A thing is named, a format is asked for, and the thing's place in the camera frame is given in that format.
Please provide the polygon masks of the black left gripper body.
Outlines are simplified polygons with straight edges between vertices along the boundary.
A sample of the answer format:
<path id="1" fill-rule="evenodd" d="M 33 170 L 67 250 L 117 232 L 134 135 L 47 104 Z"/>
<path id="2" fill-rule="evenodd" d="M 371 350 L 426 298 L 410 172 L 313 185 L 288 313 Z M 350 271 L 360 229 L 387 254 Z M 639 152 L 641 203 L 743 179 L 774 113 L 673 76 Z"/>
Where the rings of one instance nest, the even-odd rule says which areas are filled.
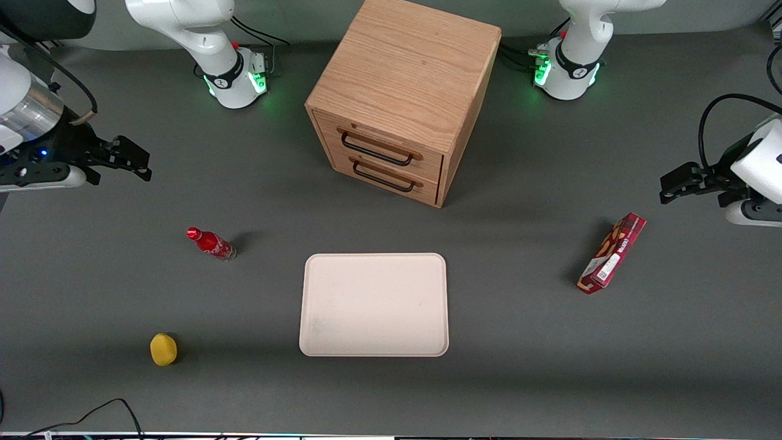
<path id="1" fill-rule="evenodd" d="M 732 172 L 733 165 L 744 153 L 749 151 L 750 139 L 753 134 L 746 134 L 723 152 L 715 164 L 709 164 L 706 158 L 704 134 L 698 135 L 698 154 L 702 171 L 706 173 L 702 179 L 701 188 L 696 195 L 718 193 L 720 208 L 726 208 L 730 203 L 749 200 L 753 204 L 761 203 L 761 195 L 753 190 L 742 178 Z"/>

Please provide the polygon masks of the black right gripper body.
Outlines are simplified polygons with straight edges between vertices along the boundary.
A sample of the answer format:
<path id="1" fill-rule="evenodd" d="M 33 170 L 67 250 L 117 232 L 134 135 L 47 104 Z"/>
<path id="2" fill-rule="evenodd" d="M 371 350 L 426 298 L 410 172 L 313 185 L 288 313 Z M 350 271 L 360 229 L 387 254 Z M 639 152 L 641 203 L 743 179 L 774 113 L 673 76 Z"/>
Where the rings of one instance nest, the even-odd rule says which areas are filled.
<path id="1" fill-rule="evenodd" d="M 3 186 L 96 185 L 95 167 L 111 162 L 109 142 L 85 126 L 55 127 L 37 139 L 20 143 L 2 155 Z"/>

